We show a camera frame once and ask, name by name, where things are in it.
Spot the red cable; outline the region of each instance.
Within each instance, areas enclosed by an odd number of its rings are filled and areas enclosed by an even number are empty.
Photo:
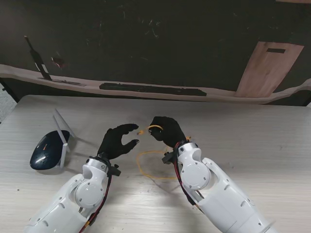
[[[107,196],[108,196],[108,191],[109,191],[109,187],[110,187],[110,183],[111,183],[111,180],[112,180],[112,177],[110,178],[110,181],[108,182],[107,184],[107,188],[106,188],[106,192],[105,192],[105,196],[104,196],[104,199],[101,203],[101,205],[98,207],[98,209],[93,213],[91,214],[91,217],[88,219],[88,222],[91,223],[92,220],[98,215],[98,213],[100,212],[100,210],[102,209],[103,205],[105,204],[105,201],[107,199]],[[79,231],[79,233],[82,233],[84,231],[84,229],[87,227],[88,225],[84,225],[83,228]]]

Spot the black strip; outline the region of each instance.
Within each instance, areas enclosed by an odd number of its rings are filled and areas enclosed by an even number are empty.
[[[118,83],[103,83],[99,87],[101,90],[118,90],[118,91],[135,91],[142,93],[161,93],[179,96],[206,96],[206,93],[199,89],[186,89],[174,87],[159,87],[159,86],[143,86]]]
[[[0,77],[0,84],[4,87],[5,91],[15,100],[16,103],[19,102],[19,98],[14,94],[14,92],[9,88],[9,86]]]
[[[284,49],[272,49],[272,48],[268,48],[267,52],[277,52],[277,53],[285,53]]]

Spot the yellow wire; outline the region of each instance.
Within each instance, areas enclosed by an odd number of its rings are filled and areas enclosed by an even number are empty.
[[[159,125],[151,125],[151,126],[148,126],[148,127],[146,128],[146,130],[148,130],[148,129],[152,128],[152,127],[157,127],[157,128],[159,128],[159,129],[163,130],[163,128],[162,128],[161,126],[159,126]],[[145,133],[145,131],[144,131],[144,130],[141,130],[141,131],[139,131],[139,132],[137,133],[137,135],[142,135],[142,134],[144,134],[144,133]]]
[[[144,154],[150,154],[150,153],[161,153],[161,154],[164,154],[165,151],[161,151],[161,150],[151,150],[151,151],[145,151],[145,152],[142,152],[140,154],[138,154],[136,156],[136,163],[137,163],[137,166],[138,166],[138,169],[139,171],[141,172],[142,175],[146,176],[146,177],[149,177],[151,179],[157,179],[157,180],[176,180],[177,178],[176,177],[157,177],[157,176],[153,176],[153,175],[149,175],[147,173],[145,173],[142,169],[141,169],[141,166],[140,166],[140,163],[139,163],[139,158],[144,155]]]

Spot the dark wall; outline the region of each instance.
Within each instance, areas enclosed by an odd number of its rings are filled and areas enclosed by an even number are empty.
[[[310,12],[275,0],[2,0],[0,64],[36,70],[27,35],[52,75],[236,91],[258,41],[304,45],[277,92],[311,74]]]

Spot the white antenna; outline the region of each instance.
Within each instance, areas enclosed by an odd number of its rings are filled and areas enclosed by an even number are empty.
[[[73,131],[71,130],[71,128],[69,127],[69,125],[67,124],[67,122],[65,122],[65,120],[63,119],[63,117],[60,115],[60,113],[59,113],[59,112],[57,111],[57,109],[55,108],[55,109],[54,109],[54,112],[53,112],[53,120],[54,120],[54,122],[55,122],[56,130],[57,130],[57,132],[58,132],[58,134],[59,134],[59,137],[61,138],[61,140],[62,140],[62,142],[63,142],[62,156],[61,156],[61,158],[60,158],[59,166],[60,166],[61,168],[63,168],[63,167],[64,167],[64,163],[65,163],[66,151],[69,153],[69,152],[70,152],[70,149],[69,149],[68,143],[67,143],[67,141],[65,140],[65,137],[64,137],[64,135],[63,135],[63,133],[62,133],[62,130],[60,129],[59,124],[57,123],[57,120],[56,120],[55,116],[58,116],[58,117],[61,119],[61,121],[63,122],[65,128],[69,131],[69,133],[70,133],[70,135],[71,135],[72,137],[75,138],[76,135],[73,133]]]

